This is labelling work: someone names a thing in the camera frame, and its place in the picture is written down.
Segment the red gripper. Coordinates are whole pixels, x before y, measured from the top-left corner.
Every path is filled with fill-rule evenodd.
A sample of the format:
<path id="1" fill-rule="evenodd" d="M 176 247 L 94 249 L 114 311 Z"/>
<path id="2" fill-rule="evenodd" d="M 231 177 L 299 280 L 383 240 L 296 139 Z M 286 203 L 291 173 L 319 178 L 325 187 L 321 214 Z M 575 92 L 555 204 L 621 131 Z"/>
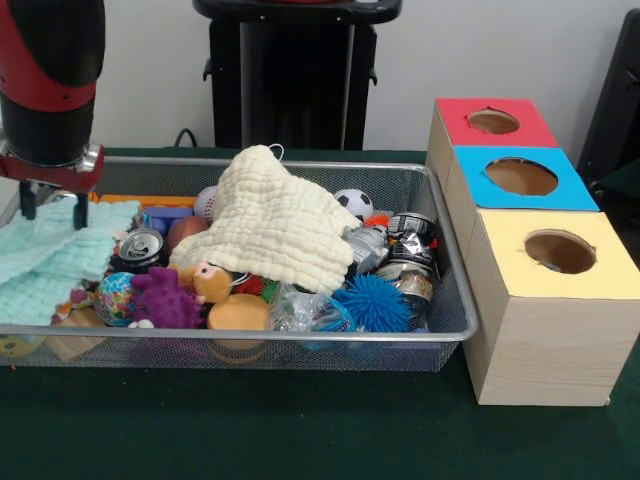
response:
<path id="1" fill-rule="evenodd" d="M 88 225 L 88 193 L 98 183 L 104 166 L 104 157 L 104 147 L 91 144 L 78 160 L 69 165 L 42 166 L 30 164 L 7 150 L 2 150 L 1 176 L 21 181 L 19 183 L 19 205 L 21 215 L 27 220 L 34 220 L 37 212 L 37 198 L 33 190 L 33 182 L 78 193 L 73 212 L 73 225 L 75 230 L 81 230 Z"/>

